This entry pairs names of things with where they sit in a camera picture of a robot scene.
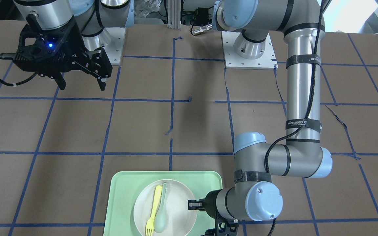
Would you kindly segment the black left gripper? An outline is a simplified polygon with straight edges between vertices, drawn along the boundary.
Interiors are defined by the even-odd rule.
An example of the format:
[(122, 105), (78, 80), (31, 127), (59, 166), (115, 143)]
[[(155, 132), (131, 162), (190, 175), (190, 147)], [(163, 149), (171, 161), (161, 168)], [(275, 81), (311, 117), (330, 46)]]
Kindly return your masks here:
[(204, 236), (237, 236), (239, 223), (231, 216), (227, 207), (229, 189), (211, 191), (204, 199), (188, 200), (189, 210), (205, 211), (214, 219), (214, 228), (205, 231)]

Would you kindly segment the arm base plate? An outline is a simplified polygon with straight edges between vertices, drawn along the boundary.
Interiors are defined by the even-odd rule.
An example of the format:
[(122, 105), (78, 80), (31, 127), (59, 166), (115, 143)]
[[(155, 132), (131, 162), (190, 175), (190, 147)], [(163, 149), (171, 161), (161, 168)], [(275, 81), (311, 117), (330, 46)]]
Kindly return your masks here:
[(104, 49), (113, 66), (120, 66), (122, 63), (126, 30), (127, 28), (105, 28), (108, 43)]
[(270, 35), (263, 42), (250, 42), (239, 32), (223, 31), (222, 47), (228, 69), (278, 68)]

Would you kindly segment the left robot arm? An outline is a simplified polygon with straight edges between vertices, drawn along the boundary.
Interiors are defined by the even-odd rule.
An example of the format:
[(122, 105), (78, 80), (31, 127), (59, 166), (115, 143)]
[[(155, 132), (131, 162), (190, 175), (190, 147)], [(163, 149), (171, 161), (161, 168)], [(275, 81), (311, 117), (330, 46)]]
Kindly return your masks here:
[(269, 31), (282, 32), (288, 46), (286, 135), (269, 144), (261, 133), (239, 134), (233, 146), (234, 187), (188, 200), (189, 210), (214, 219), (215, 226), (204, 235), (235, 236), (242, 220), (276, 222), (283, 197), (272, 176), (324, 178), (331, 172), (331, 153), (320, 145), (324, 1), (219, 0), (213, 12), (214, 30), (240, 32), (237, 49), (261, 46)]

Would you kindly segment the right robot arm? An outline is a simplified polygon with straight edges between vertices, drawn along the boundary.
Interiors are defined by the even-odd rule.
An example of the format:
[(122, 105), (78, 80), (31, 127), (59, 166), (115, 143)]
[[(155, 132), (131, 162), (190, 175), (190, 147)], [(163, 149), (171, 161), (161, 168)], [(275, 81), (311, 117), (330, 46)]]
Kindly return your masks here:
[(96, 78), (100, 90), (112, 74), (107, 42), (90, 46), (106, 28), (134, 25), (133, 0), (15, 0), (27, 24), (12, 58), (22, 71), (53, 79), (59, 89), (66, 82), (62, 73), (80, 70)]

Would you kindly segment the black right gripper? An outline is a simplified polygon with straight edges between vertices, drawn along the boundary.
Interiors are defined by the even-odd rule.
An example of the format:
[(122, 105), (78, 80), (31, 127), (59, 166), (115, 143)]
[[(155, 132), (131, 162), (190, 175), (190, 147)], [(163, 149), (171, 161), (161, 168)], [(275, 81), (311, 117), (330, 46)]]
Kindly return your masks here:
[(86, 48), (75, 18), (51, 30), (41, 28), (34, 15), (28, 15), (26, 21), (13, 57), (16, 66), (53, 78), (60, 90), (66, 88), (62, 73), (81, 70), (95, 77), (100, 90), (105, 91), (113, 67), (103, 48)]

